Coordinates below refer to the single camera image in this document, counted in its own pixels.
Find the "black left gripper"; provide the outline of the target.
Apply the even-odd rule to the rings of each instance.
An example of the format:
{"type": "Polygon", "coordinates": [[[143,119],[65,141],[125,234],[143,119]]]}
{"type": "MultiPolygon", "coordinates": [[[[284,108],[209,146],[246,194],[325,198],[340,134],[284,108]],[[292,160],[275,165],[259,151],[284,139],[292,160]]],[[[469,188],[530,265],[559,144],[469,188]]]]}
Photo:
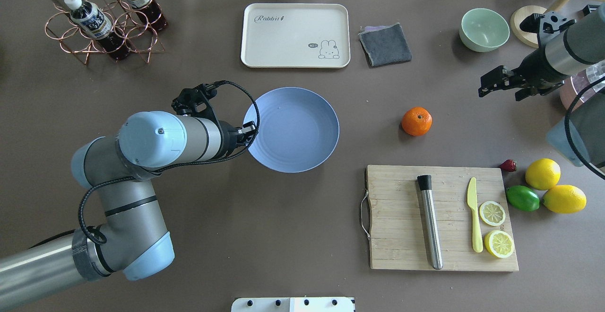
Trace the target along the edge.
{"type": "Polygon", "coordinates": [[[221,83],[200,84],[194,88],[183,89],[172,101],[177,115],[189,116],[181,119],[186,127],[187,146],[193,147],[194,155],[229,156],[236,149],[248,148],[254,141],[257,131],[255,121],[249,121],[235,128],[217,118],[209,101],[217,95],[221,83]]]}

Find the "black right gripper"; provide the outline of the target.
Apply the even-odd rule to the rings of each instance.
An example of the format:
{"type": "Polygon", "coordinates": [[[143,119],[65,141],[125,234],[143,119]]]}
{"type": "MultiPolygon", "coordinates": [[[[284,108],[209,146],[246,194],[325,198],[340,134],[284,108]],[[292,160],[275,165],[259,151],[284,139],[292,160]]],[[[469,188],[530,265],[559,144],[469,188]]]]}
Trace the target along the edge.
{"type": "Polygon", "coordinates": [[[525,16],[514,13],[513,22],[523,33],[536,35],[538,48],[523,59],[520,66],[508,71],[505,66],[497,66],[480,77],[478,97],[484,97],[495,90],[520,88],[515,92],[517,102],[530,97],[546,95],[560,87],[572,72],[557,70],[553,61],[548,60],[546,47],[555,38],[563,38],[576,19],[568,19],[558,12],[529,13],[525,16]]]}

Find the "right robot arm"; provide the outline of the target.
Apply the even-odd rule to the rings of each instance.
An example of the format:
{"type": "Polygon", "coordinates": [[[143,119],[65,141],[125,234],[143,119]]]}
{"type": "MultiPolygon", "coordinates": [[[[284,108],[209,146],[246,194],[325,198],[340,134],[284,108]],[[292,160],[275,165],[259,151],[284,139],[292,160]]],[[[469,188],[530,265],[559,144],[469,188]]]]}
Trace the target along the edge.
{"type": "MultiPolygon", "coordinates": [[[[544,96],[562,86],[566,78],[604,60],[604,6],[579,21],[556,12],[534,13],[522,21],[521,30],[537,34],[538,49],[513,70],[498,66],[482,75],[478,96],[512,88],[517,89],[517,101],[544,96]]],[[[578,92],[546,139],[571,163],[603,178],[604,91],[578,105],[583,95],[584,91],[578,92]]]]}

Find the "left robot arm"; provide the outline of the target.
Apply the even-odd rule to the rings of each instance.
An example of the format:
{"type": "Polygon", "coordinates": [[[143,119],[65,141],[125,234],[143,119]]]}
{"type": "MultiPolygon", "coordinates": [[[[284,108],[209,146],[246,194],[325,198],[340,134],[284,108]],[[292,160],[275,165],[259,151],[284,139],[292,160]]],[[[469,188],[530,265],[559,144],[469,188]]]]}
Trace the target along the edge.
{"type": "Polygon", "coordinates": [[[259,132],[259,117],[240,127],[216,117],[210,99],[225,84],[186,88],[173,100],[174,113],[136,113],[117,135],[74,153],[73,176],[86,189],[78,228],[1,261],[3,312],[119,271],[143,279],[173,262],[151,180],[171,168],[233,159],[259,132]]]}

